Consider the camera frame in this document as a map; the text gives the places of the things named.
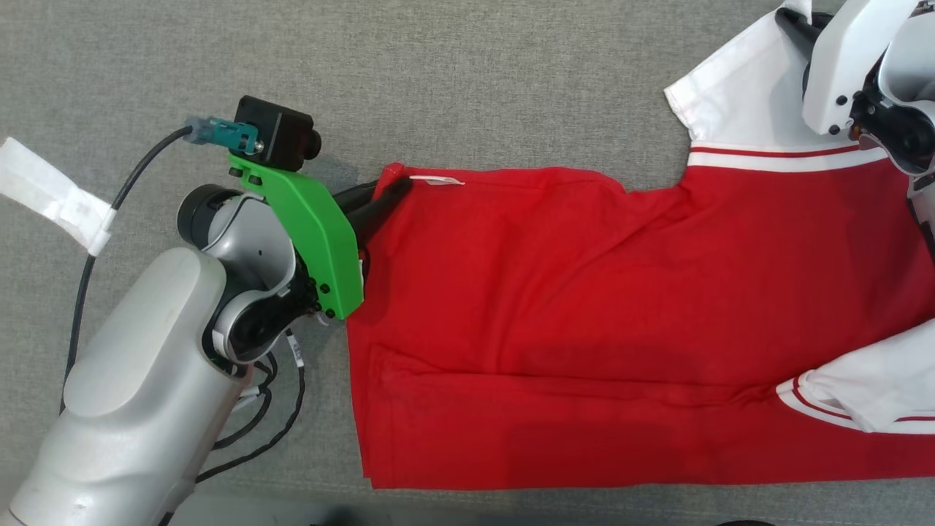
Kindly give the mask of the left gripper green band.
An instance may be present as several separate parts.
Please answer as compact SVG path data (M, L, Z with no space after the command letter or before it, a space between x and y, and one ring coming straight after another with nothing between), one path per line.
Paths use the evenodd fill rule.
M347 319L363 302L358 245L365 245L410 193L412 182L398 178L380 192L378 182L357 184L336 194L306 175L271 169L230 153L241 183L264 197L318 286L318 301L336 319ZM354 214L354 230L346 216Z

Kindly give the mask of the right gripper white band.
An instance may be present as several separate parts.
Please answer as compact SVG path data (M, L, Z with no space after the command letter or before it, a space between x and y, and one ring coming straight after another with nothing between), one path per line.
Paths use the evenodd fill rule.
M776 23L809 60L804 122L818 134L844 130L854 93L883 56L920 0L846 0L832 17L780 7Z

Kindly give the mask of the red jersey with white sleeves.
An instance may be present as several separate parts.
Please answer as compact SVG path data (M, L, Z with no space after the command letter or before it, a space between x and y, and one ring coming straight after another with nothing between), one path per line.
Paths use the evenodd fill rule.
M801 119L769 13L665 90L691 151L629 192L389 164L347 323L381 489L935 477L935 264L878 149Z

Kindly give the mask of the grey fabric sofa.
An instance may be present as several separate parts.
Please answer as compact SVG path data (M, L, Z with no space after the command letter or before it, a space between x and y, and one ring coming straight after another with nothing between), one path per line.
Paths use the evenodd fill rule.
M111 200L191 115L253 94L314 117L306 170L341 189L402 162L561 164L670 186L690 140L664 89L781 0L0 0L0 137ZM935 480L547 492L374 492L345 333L295 327L308 368L280 445L214 477L171 526L935 526Z

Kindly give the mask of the white tape label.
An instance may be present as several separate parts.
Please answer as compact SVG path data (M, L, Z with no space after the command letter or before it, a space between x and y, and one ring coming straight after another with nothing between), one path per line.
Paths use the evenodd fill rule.
M57 224L90 256L111 238L116 210L13 137L0 144L0 194Z

